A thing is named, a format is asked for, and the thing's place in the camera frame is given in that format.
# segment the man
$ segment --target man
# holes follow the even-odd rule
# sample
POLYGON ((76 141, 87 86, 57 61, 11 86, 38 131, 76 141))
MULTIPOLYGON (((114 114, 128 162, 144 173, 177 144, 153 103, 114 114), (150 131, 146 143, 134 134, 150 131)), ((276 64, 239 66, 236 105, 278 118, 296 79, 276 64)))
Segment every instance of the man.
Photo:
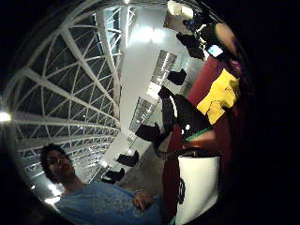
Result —
POLYGON ((161 201, 140 190, 130 192, 103 182, 84 184, 71 160, 58 145, 45 146, 40 154, 47 178, 65 189, 55 207, 75 224, 161 224, 161 201))

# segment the white wall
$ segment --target white wall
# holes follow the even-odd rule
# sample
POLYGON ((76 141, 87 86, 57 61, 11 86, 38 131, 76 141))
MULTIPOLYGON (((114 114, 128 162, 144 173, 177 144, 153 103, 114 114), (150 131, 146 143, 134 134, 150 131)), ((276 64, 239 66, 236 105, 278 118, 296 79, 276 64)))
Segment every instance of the white wall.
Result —
MULTIPOLYGON (((202 66, 202 61, 187 58, 188 51, 176 38, 177 32, 163 27, 167 9, 138 7, 135 12, 135 23, 128 38, 121 70, 121 132, 119 132, 102 158, 102 160, 113 165, 116 171, 119 171, 121 167, 125 170, 128 169, 126 166, 118 165, 113 158, 117 158, 118 154, 125 154, 128 150, 127 139, 130 132, 128 128, 138 98, 142 97, 151 103, 156 102, 145 93, 153 76, 160 51, 164 50, 180 55, 174 69, 179 71, 183 67, 187 72, 187 76, 192 77, 191 80, 197 75, 199 68, 202 66)), ((149 142, 139 140, 137 150, 140 156, 143 155, 149 144, 149 142)))
POLYGON ((120 121, 122 132, 128 128, 139 97, 155 101, 146 95, 148 85, 161 50, 170 53, 187 53, 176 38, 176 31, 163 28, 167 9, 137 8, 136 22, 132 27, 121 74, 122 94, 120 121))

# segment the man's hair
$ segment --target man's hair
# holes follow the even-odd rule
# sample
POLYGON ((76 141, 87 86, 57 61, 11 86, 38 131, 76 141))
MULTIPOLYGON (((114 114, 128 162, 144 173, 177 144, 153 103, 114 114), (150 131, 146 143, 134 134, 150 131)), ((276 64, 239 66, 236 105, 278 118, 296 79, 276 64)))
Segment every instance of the man's hair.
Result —
POLYGON ((56 178, 51 173, 51 171, 49 169, 48 161, 47 161, 48 153, 50 153, 51 151, 54 151, 54 150, 65 155, 67 157, 67 159, 70 160, 70 158, 66 154, 65 150, 63 148, 61 148, 59 145, 53 144, 53 143, 50 143, 41 149, 39 160, 40 160, 41 167, 42 167, 43 171, 45 172, 46 177, 49 180, 51 180, 54 184, 58 184, 59 182, 56 180, 56 178))

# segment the white bag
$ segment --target white bag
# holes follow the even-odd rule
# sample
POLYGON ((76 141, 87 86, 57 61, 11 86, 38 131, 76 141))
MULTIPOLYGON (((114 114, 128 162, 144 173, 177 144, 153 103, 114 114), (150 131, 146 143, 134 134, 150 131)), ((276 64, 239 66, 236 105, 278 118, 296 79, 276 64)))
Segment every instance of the white bag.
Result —
POLYGON ((179 157, 180 187, 176 225, 185 224, 218 199, 219 157, 179 157))

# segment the metal beam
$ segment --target metal beam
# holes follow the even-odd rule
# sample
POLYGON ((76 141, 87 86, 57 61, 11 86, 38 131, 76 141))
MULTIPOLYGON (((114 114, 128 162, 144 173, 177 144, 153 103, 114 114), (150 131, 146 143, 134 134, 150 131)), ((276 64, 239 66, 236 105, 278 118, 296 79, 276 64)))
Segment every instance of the metal beam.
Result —
POLYGON ((129 7, 121 7, 120 28, 122 32, 121 53, 125 53, 128 45, 128 24, 129 24, 129 7))
POLYGON ((112 117, 111 115, 109 114, 106 114, 105 112, 99 110, 98 108, 92 106, 92 105, 89 105, 88 103, 86 103, 85 101, 75 97, 74 95, 71 95, 70 93, 66 92, 65 90, 61 89, 60 87, 56 86, 55 84, 47 81, 45 78, 41 78, 34 70, 32 70, 31 68, 29 67, 25 67, 23 70, 22 70, 22 74, 26 77, 28 77, 29 79, 31 79, 32 81, 34 81, 35 83, 38 83, 39 85, 41 86, 44 86, 46 87, 47 89, 53 91, 54 93, 64 97, 64 98, 67 98, 71 101, 74 101, 78 104, 81 104, 83 105, 84 107, 88 108, 88 109, 91 109, 97 113, 101 113, 105 116, 108 116, 108 117, 111 117, 111 119, 115 120, 116 121, 116 124, 119 125, 120 124, 120 121, 115 118, 115 117, 112 117))
POLYGON ((56 137, 56 138, 41 138, 41 139, 24 139, 16 143, 16 148, 18 151, 25 151, 29 149, 38 149, 49 143, 72 143, 81 140, 87 139, 99 139, 99 138, 111 138, 115 137, 112 135, 99 135, 99 134, 90 134, 90 135, 74 135, 74 136, 65 136, 65 137, 56 137))
POLYGON ((108 39, 108 28, 106 26, 104 9, 99 9, 96 12, 96 22, 98 27, 97 31, 101 37, 102 49, 104 51, 104 54, 106 54, 106 62, 113 76, 113 99, 116 102, 120 102, 120 79, 113 61, 112 47, 108 39))

